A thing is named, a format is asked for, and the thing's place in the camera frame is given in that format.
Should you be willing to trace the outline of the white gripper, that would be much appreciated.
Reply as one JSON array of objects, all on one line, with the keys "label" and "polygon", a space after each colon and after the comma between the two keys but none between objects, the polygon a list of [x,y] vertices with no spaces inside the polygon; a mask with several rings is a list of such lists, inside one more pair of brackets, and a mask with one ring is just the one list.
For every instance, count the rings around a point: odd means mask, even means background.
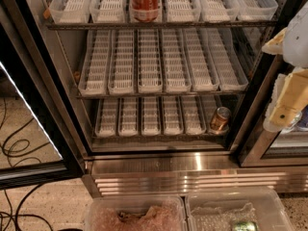
[{"label": "white gripper", "polygon": [[271,101],[263,128],[279,132],[292,124],[308,105],[308,2],[289,22],[288,27],[262,46],[270,55],[282,55],[286,63],[296,68],[292,73],[279,74],[274,83]]}]

